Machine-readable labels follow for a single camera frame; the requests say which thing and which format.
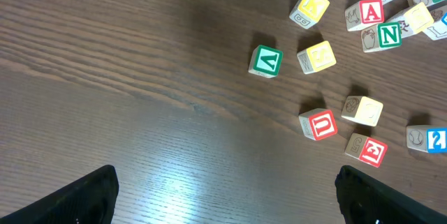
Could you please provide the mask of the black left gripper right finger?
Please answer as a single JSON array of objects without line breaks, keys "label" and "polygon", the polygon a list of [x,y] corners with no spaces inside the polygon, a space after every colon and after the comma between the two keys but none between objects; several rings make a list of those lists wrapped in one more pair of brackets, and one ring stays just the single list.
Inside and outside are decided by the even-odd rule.
[{"label": "black left gripper right finger", "polygon": [[335,187],[346,223],[446,223],[445,215],[350,165],[341,167]]}]

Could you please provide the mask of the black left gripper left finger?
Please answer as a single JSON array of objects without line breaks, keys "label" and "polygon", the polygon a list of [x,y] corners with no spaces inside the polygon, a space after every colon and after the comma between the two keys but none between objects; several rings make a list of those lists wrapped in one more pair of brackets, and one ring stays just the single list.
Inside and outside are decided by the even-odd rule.
[{"label": "black left gripper left finger", "polygon": [[104,165],[1,218],[1,224],[110,224],[119,192],[117,173]]}]

